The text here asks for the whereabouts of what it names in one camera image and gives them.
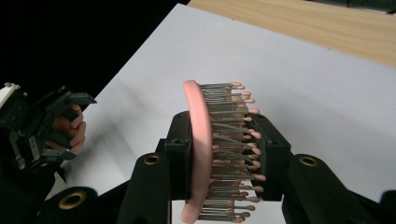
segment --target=robotic hand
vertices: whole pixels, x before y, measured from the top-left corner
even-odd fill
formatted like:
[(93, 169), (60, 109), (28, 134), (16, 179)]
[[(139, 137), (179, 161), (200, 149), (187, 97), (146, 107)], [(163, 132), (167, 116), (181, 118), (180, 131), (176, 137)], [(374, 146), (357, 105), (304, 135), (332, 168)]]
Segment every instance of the robotic hand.
[[(0, 90), (0, 127), (9, 134), (15, 155), (15, 165), (24, 171), (42, 163), (69, 161), (76, 157), (68, 151), (70, 138), (52, 127), (57, 116), (69, 120), (78, 115), (70, 109), (72, 104), (88, 105), (96, 101), (87, 93), (72, 93), (65, 86), (53, 91), (38, 102), (29, 104), (21, 86), (6, 83)], [(50, 140), (64, 149), (54, 149), (46, 144)]]

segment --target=wooden surface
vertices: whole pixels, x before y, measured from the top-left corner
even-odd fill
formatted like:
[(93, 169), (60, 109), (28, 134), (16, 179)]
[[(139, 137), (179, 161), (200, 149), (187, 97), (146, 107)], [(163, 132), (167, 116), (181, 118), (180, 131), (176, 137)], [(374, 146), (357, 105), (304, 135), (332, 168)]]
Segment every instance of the wooden surface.
[(188, 6), (396, 67), (396, 16), (303, 0), (191, 0)]

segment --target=hairbrush bristle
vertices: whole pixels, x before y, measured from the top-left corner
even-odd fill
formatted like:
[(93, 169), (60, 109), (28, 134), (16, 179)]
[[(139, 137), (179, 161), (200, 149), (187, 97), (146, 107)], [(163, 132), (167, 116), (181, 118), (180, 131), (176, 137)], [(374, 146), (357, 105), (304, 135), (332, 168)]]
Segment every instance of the hairbrush bristle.
[(238, 202), (257, 203), (260, 198), (254, 191), (263, 192), (262, 187), (243, 182), (265, 181), (264, 175), (250, 172), (261, 167), (261, 150), (252, 139), (262, 135), (246, 127), (246, 121), (251, 121), (248, 114), (259, 114), (260, 110), (248, 108), (255, 102), (249, 91), (236, 92), (245, 89), (240, 82), (202, 84), (199, 88), (209, 115), (213, 146), (210, 183), (197, 219), (241, 223), (250, 217), (247, 211), (255, 208)]

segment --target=white surface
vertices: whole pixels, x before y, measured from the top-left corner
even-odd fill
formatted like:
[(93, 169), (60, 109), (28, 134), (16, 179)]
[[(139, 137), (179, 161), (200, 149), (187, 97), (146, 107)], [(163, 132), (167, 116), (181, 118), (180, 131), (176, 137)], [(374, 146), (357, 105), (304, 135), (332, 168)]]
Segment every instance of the white surface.
[[(135, 160), (188, 110), (189, 79), (242, 82), (294, 154), (319, 157), (347, 188), (376, 202), (396, 189), (395, 68), (183, 5), (85, 110), (87, 142), (65, 166), (69, 186), (101, 194), (128, 180)], [(285, 223), (280, 203), (256, 205), (247, 223)], [(181, 206), (173, 202), (173, 223)]]
[(17, 85), (9, 83), (9, 86), (5, 86), (0, 90), (0, 108), (6, 103), (8, 97), (17, 89)]

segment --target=pink hairbrush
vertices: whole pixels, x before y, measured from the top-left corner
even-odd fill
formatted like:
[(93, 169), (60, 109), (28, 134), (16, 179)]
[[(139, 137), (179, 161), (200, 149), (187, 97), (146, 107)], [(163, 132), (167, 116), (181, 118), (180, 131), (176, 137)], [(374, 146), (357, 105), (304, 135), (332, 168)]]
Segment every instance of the pink hairbrush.
[(191, 171), (191, 198), (184, 205), (181, 221), (230, 221), (241, 223), (254, 206), (238, 206), (238, 201), (257, 203), (256, 196), (247, 191), (263, 192), (260, 186), (245, 186), (243, 181), (264, 181), (264, 175), (250, 171), (261, 167), (261, 150), (249, 140), (261, 134), (245, 126), (251, 121), (247, 114), (259, 114), (259, 109), (248, 109), (253, 104), (250, 92), (238, 82), (199, 85), (194, 80), (183, 84), (189, 104), (193, 162)]

